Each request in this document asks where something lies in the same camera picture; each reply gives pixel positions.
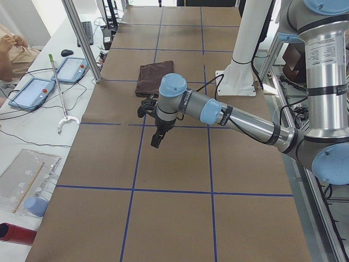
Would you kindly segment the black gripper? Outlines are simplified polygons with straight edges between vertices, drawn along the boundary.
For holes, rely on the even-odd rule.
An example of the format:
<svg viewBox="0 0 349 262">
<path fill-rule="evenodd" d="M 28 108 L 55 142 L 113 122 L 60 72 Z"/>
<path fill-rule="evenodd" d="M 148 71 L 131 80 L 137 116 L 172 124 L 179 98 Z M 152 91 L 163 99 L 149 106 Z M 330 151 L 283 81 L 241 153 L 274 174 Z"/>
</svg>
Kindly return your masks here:
<svg viewBox="0 0 349 262">
<path fill-rule="evenodd" d="M 175 126 L 175 121 L 164 121 L 159 118 L 156 118 L 155 125 L 157 127 L 157 131 L 152 136 L 151 146 L 159 148 L 160 143 L 163 140 L 165 134 Z"/>
</svg>

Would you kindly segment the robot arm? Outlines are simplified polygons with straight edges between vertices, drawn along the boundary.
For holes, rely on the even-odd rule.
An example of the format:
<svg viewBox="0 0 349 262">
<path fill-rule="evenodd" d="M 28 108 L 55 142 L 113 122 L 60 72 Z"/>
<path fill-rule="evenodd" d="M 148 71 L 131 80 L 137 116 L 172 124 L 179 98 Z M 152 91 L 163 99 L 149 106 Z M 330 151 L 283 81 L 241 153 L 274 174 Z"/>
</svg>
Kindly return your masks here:
<svg viewBox="0 0 349 262">
<path fill-rule="evenodd" d="M 348 184 L 348 1 L 281 2 L 279 32 L 305 45 L 309 114 L 305 130 L 284 127 L 274 120 L 263 92 L 244 81 L 270 5 L 271 1 L 246 2 L 218 96 L 196 92 L 179 74 L 162 78 L 159 96 L 146 111 L 157 128 L 151 145 L 159 147 L 182 114 L 203 124 L 235 130 L 233 139 L 238 143 L 251 138 L 274 146 L 326 183 Z"/>
</svg>

